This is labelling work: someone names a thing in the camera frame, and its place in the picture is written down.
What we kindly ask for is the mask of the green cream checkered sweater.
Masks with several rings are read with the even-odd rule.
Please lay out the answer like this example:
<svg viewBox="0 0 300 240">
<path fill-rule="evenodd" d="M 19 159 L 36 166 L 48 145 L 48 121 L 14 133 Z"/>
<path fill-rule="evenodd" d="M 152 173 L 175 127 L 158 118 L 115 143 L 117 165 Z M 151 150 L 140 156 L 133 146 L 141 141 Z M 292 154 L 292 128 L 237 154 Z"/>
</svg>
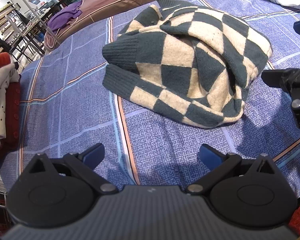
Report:
<svg viewBox="0 0 300 240">
<path fill-rule="evenodd" d="M 157 0 L 103 47 L 103 85 L 174 121 L 215 128 L 242 117 L 271 54 L 269 40 L 240 18 Z"/>
</svg>

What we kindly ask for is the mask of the dark red buttoned garment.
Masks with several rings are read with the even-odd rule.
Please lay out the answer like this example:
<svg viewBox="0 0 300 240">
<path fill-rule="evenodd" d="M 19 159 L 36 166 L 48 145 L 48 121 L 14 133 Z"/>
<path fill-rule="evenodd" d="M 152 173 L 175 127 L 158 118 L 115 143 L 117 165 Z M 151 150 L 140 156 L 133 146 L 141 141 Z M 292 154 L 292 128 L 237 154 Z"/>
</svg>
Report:
<svg viewBox="0 0 300 240">
<path fill-rule="evenodd" d="M 0 161 L 8 152 L 15 150 L 19 143 L 19 103 L 20 82 L 12 82 L 6 92 L 6 137 L 0 139 Z"/>
</svg>

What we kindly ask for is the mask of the wooden display shelving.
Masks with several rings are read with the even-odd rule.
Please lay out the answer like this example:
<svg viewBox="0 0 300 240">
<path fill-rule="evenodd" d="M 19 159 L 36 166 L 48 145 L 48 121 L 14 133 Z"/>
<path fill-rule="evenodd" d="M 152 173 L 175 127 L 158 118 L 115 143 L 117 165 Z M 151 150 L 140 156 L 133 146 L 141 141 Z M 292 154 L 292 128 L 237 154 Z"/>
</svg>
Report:
<svg viewBox="0 0 300 240">
<path fill-rule="evenodd" d="M 44 29 L 36 18 L 28 20 L 18 4 L 8 2 L 0 9 L 0 53 L 8 52 L 16 61 L 33 61 L 45 54 Z"/>
</svg>

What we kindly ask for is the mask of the purple cloth on bed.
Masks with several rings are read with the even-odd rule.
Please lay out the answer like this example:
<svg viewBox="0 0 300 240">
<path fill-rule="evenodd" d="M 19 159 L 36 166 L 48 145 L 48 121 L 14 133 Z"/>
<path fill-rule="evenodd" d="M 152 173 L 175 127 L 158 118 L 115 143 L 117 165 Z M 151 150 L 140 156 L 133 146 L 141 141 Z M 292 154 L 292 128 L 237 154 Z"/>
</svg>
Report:
<svg viewBox="0 0 300 240">
<path fill-rule="evenodd" d="M 63 8 L 48 21 L 47 26 L 56 33 L 58 29 L 65 27 L 70 20 L 74 20 L 82 14 L 81 5 L 82 0 Z"/>
</svg>

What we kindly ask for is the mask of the white desk lamp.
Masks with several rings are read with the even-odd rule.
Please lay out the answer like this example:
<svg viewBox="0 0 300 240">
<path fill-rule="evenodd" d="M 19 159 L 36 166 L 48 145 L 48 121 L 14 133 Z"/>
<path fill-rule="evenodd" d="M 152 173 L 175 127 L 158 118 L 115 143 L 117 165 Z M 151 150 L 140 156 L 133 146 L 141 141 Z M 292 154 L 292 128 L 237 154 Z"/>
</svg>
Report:
<svg viewBox="0 0 300 240">
<path fill-rule="evenodd" d="M 30 6 L 30 3 L 38 5 L 40 3 L 40 0 L 22 0 L 22 1 L 26 4 L 29 10 L 34 14 L 35 18 L 44 26 L 46 31 L 54 38 L 54 40 L 58 44 L 61 44 L 59 38 L 54 34 L 51 28 L 46 25 L 46 23 L 40 18 L 40 16 L 36 13 L 36 11 Z"/>
</svg>

